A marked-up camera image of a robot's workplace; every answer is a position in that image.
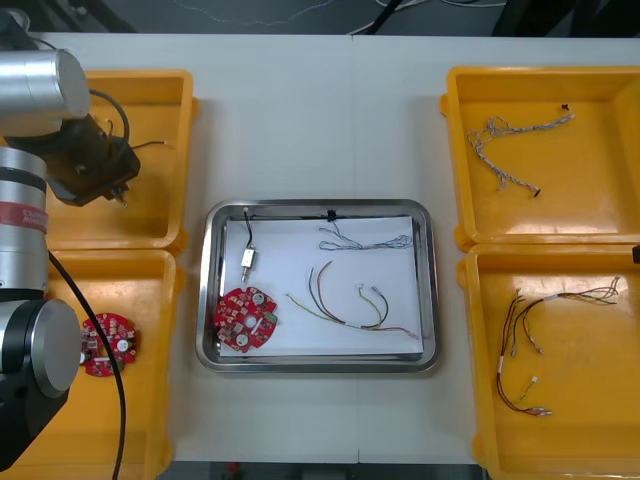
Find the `stainless steel tray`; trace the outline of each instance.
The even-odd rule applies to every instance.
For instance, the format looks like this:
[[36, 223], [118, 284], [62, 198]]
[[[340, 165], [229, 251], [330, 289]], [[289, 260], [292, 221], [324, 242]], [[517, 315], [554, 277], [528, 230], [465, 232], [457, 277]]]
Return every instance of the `stainless steel tray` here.
[[[243, 220], [244, 208], [260, 220], [297, 220], [327, 218], [334, 210], [337, 218], [413, 218], [414, 255], [418, 298], [423, 332], [433, 332], [423, 339], [424, 351], [397, 355], [336, 356], [261, 356], [223, 357], [220, 341], [211, 319], [222, 293], [226, 225], [229, 220]], [[432, 367], [440, 353], [438, 291], [431, 217], [422, 205], [412, 200], [260, 200], [223, 202], [207, 217], [202, 263], [196, 353], [202, 364], [217, 372], [341, 372], [383, 373], [417, 372]]]

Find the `gray wire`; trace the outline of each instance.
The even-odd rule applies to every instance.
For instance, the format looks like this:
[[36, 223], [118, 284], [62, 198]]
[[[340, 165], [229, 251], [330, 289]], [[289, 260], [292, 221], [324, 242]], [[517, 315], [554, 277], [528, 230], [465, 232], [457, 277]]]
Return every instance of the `gray wire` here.
[[519, 178], [508, 174], [504, 170], [501, 170], [495, 164], [493, 164], [484, 154], [484, 148], [487, 146], [487, 144], [494, 138], [505, 137], [507, 135], [532, 132], [534, 130], [551, 130], [560, 125], [568, 123], [575, 118], [575, 114], [571, 113], [571, 109], [568, 105], [563, 105], [562, 108], [567, 110], [569, 113], [549, 123], [530, 125], [527, 127], [513, 127], [502, 117], [491, 117], [489, 120], [487, 120], [487, 124], [484, 127], [484, 130], [469, 130], [469, 132], [467, 133], [467, 140], [469, 140], [469, 143], [475, 150], [478, 157], [480, 157], [480, 160], [482, 160], [500, 179], [500, 186], [498, 187], [498, 190], [502, 190], [504, 187], [506, 187], [506, 181], [509, 180], [516, 185], [520, 185], [521, 187], [532, 190], [534, 192], [534, 197], [537, 197], [540, 193], [540, 187], [532, 185], [531, 183], [524, 182]]
[[333, 228], [335, 230], [329, 230], [328, 228], [320, 227], [318, 228], [319, 232], [328, 233], [330, 235], [334, 235], [339, 240], [342, 240], [342, 244], [334, 243], [334, 242], [326, 242], [322, 241], [318, 244], [320, 250], [327, 250], [333, 252], [335, 250], [378, 250], [382, 248], [391, 248], [391, 249], [402, 249], [409, 248], [413, 245], [413, 238], [408, 235], [398, 235], [393, 240], [389, 240], [381, 243], [373, 243], [371, 245], [362, 245], [361, 243], [356, 242], [355, 240], [351, 240], [348, 237], [345, 237], [342, 233], [340, 233], [340, 229], [336, 222], [331, 222]]

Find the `round circuit board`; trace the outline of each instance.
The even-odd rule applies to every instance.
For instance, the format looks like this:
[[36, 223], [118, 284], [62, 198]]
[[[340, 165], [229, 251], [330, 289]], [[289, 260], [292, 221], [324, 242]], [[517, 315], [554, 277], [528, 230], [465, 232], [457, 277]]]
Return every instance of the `round circuit board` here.
[[[122, 371], [127, 363], [133, 363], [136, 360], [136, 329], [129, 320], [116, 313], [99, 313], [96, 318], [109, 340], [118, 368]], [[82, 322], [80, 365], [84, 365], [85, 371], [94, 377], [113, 375], [113, 367], [104, 350], [102, 340], [89, 319]]]
[[276, 307], [271, 297], [255, 287], [230, 291], [218, 301], [213, 317], [218, 338], [242, 353], [261, 347], [276, 329]]

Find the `black tape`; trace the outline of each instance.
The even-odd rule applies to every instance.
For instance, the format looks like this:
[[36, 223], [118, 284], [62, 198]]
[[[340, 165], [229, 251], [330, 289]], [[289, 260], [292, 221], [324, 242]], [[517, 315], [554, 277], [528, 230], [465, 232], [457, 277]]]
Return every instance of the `black tape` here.
[[0, 167], [0, 180], [5, 182], [21, 183], [29, 187], [37, 188], [47, 193], [47, 182], [33, 173], [18, 170], [16, 168]]

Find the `white connector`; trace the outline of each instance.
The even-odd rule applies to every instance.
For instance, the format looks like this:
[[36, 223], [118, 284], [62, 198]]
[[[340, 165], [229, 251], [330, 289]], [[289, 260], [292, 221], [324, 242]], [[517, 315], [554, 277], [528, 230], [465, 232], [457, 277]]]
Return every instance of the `white connector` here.
[[256, 258], [256, 249], [253, 245], [249, 245], [244, 249], [244, 254], [242, 255], [242, 261], [240, 265], [242, 266], [242, 283], [246, 283], [247, 277], [249, 276], [249, 270], [253, 266], [253, 262]]

